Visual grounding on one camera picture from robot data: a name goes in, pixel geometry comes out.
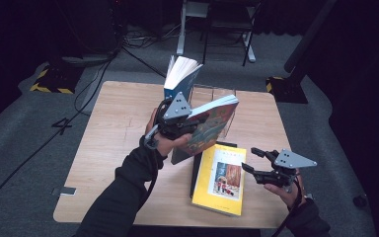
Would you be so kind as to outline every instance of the wooden table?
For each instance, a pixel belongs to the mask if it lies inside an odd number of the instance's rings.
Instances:
[[[268,160],[253,155],[251,147],[280,151],[290,148],[271,94],[237,91],[240,101],[228,134],[220,140],[248,149],[247,163],[271,170]],[[59,222],[81,222],[97,196],[113,181],[114,169],[138,145],[163,86],[109,81],[104,83],[79,145],[65,187],[75,196],[61,196],[53,217]],[[229,217],[190,204],[191,158],[172,165],[165,161],[151,197],[137,213],[135,224],[275,228],[287,214],[279,197],[266,191],[253,176],[245,176],[242,216]]]

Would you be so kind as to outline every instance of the black sleeve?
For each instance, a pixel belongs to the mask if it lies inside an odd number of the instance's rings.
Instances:
[[[122,166],[115,169],[114,181],[92,204],[75,236],[127,236],[140,201],[147,194],[144,183],[152,180],[152,161],[156,159],[156,169],[162,169],[166,158],[157,150],[144,147],[143,138],[140,146],[125,157]]]
[[[288,217],[286,226],[294,234],[301,237],[327,237],[331,236],[329,224],[319,216],[319,208],[312,199],[306,198],[307,202]]]

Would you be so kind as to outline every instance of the black chair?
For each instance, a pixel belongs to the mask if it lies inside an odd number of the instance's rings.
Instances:
[[[202,64],[205,64],[207,46],[237,46],[236,43],[242,41],[245,49],[243,61],[243,66],[245,66],[251,46],[255,17],[259,13],[260,6],[261,1],[259,0],[211,0],[208,5],[204,31],[201,34],[201,38],[205,34]],[[249,7],[253,9],[252,14],[248,10]],[[208,35],[213,31],[240,35],[232,45],[211,44],[208,42]],[[244,35],[246,35],[248,43],[244,42]]]

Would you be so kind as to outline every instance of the blue book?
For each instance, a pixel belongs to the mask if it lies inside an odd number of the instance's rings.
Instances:
[[[197,61],[179,56],[175,60],[171,56],[168,66],[168,73],[164,85],[165,99],[175,98],[178,93],[182,92],[186,100],[190,98],[190,91],[202,64]]]

